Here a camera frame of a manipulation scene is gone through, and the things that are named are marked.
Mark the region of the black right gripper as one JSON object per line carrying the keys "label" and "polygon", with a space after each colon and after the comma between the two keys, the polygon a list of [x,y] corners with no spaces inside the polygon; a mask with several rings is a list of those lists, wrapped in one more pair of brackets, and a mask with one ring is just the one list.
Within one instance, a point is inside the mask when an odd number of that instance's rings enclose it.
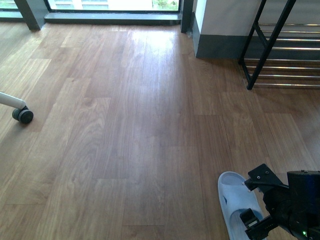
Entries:
{"label": "black right gripper", "polygon": [[250,240],[265,240],[278,226],[299,240],[320,238],[320,172],[287,172],[288,188],[273,187],[263,194],[270,215],[259,220],[251,208],[239,216]]}

